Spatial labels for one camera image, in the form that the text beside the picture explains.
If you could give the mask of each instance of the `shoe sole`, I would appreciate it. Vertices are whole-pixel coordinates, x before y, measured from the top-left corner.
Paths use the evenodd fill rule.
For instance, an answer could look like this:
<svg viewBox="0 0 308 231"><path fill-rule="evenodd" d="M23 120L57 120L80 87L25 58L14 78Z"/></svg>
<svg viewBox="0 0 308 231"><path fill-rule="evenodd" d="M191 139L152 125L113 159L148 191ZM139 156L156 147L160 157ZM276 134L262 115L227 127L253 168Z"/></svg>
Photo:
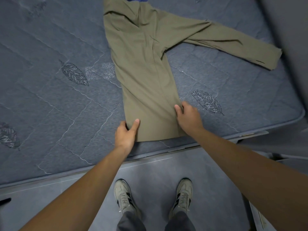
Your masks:
<svg viewBox="0 0 308 231"><path fill-rule="evenodd" d="M139 217L139 219L141 219L141 212L140 212L139 208L137 207L137 205L136 205L135 202L134 202L134 198L133 198L133 196L132 196L132 191L131 191L131 188L129 187L129 184L128 184L124 179L118 179L118 180L124 181L124 182L126 183L126 185L128 186L128 192L129 192L129 194L131 195L131 199L132 199L132 202L133 202L134 207L135 207L135 209L136 209L137 216Z"/></svg>
<svg viewBox="0 0 308 231"><path fill-rule="evenodd" d="M176 194L178 194L178 193L179 193L178 189L179 189L179 187L180 187L180 186L182 187L182 185L181 185L181 184L182 184L182 181L183 181L183 180L190 180L190 179L189 179L189 178L186 178L186 177L185 177L185 178L183 178L183 179L181 179L181 181L180 181L180 182L179 182L179 184L177 185L177 188L176 188ZM173 212L174 205L175 205L175 203L173 204L173 206L172 206L172 208L171 208L171 210L170 210L170 212L169 212L169 220L171 220L171 219L172 219L172 217L173 217L172 212Z"/></svg>

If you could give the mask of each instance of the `shoelace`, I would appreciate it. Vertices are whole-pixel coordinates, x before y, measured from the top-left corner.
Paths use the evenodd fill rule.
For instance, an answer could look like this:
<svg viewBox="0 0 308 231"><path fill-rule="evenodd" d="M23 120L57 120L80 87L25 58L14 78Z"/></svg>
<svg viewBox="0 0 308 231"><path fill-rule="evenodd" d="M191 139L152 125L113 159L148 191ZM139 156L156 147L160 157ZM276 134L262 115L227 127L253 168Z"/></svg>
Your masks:
<svg viewBox="0 0 308 231"><path fill-rule="evenodd" d="M125 208L130 206L129 201L128 201L128 196L125 192L120 194L119 200L120 200L120 204L122 208L122 210L120 210L119 212L123 211Z"/></svg>
<svg viewBox="0 0 308 231"><path fill-rule="evenodd" d="M185 192L182 192L180 197L179 197L179 207L188 210L188 194Z"/></svg>

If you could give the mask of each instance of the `hand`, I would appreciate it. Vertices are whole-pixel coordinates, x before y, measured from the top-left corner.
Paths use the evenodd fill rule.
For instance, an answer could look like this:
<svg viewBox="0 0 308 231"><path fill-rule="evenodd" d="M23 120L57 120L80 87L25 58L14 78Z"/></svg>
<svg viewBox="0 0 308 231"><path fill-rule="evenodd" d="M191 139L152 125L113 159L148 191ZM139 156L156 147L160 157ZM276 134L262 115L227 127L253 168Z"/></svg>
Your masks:
<svg viewBox="0 0 308 231"><path fill-rule="evenodd" d="M124 153L128 155L135 142L135 136L137 129L139 127L140 120L136 119L133 123L133 126L131 129L128 131L126 129L126 122L121 121L118 129L115 132L115 148L122 148L124 150Z"/></svg>
<svg viewBox="0 0 308 231"><path fill-rule="evenodd" d="M181 108L176 104L174 106L177 120L181 128L189 135L192 136L196 130L203 129L202 120L198 109L188 104L186 101L182 102L184 113Z"/></svg>

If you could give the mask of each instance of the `white sneaker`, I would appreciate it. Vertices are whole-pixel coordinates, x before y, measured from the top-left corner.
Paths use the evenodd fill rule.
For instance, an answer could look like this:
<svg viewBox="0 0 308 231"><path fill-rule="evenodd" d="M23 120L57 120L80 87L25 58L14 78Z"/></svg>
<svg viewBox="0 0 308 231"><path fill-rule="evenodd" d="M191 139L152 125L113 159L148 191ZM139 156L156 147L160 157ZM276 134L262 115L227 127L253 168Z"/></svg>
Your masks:
<svg viewBox="0 0 308 231"><path fill-rule="evenodd" d="M180 181L177 190L176 190L176 200L171 208L171 211L169 213L169 220L179 211L183 211L187 213L188 208L190 206L191 200L192 200L192 181L188 178L184 178Z"/></svg>
<svg viewBox="0 0 308 231"><path fill-rule="evenodd" d="M116 202L120 208L119 212L133 212L141 219L141 213L136 204L133 202L131 189L126 181L119 179L114 185L114 194Z"/></svg>

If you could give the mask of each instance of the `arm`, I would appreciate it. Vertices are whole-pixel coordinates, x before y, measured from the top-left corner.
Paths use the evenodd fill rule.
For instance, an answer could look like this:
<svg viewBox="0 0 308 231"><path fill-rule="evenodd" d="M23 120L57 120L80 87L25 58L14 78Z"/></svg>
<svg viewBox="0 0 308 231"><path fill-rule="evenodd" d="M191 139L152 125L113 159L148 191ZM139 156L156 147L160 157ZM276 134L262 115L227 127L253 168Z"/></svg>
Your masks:
<svg viewBox="0 0 308 231"><path fill-rule="evenodd" d="M113 151L20 230L88 230L118 169L134 145L138 126L139 120L136 119L128 131L122 121L115 133Z"/></svg>
<svg viewBox="0 0 308 231"><path fill-rule="evenodd" d="M192 136L277 230L308 230L308 177L220 138L202 126L198 110L175 105L182 129Z"/></svg>

